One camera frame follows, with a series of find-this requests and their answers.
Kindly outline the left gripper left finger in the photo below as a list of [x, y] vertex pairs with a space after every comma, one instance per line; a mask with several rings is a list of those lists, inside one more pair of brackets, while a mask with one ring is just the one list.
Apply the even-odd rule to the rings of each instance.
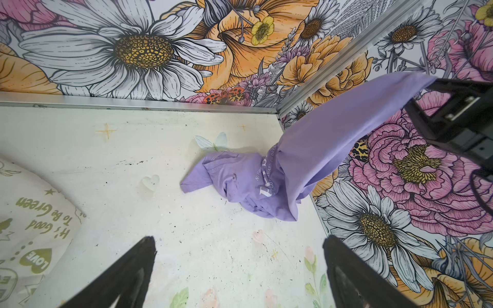
[[62, 307], [142, 307], [156, 255], [154, 237], [142, 238]]

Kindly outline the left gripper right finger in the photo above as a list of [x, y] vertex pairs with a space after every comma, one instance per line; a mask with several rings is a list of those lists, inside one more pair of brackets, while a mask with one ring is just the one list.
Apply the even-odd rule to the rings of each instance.
[[336, 307], [395, 307], [416, 305], [362, 261], [336, 236], [323, 243], [327, 278]]

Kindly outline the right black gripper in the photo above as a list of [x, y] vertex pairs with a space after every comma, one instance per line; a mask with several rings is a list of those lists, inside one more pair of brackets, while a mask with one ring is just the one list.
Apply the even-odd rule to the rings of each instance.
[[480, 167], [471, 173], [470, 186], [480, 207], [492, 215], [492, 207], [481, 198], [474, 183], [476, 177], [492, 182], [492, 83], [437, 79], [426, 88], [450, 97], [431, 115], [415, 99], [404, 110], [429, 144]]

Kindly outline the lavender purple shirt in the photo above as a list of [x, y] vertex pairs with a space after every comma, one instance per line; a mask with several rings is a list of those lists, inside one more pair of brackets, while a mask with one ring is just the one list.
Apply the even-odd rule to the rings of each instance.
[[354, 143], [434, 81], [427, 74], [400, 72], [361, 84], [291, 125], [266, 155], [207, 154], [182, 180], [181, 190], [213, 186], [257, 216], [295, 222], [298, 203], [339, 167]]

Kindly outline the right aluminium corner post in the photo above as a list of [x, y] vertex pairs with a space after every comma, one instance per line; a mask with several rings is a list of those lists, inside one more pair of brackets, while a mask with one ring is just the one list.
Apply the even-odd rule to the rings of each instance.
[[298, 103], [318, 91], [328, 80], [335, 77], [364, 52], [368, 51], [386, 33], [413, 14], [423, 1], [396, 1], [386, 12], [348, 43], [334, 58], [319, 69], [313, 78], [297, 88], [276, 107], [276, 115], [283, 117]]

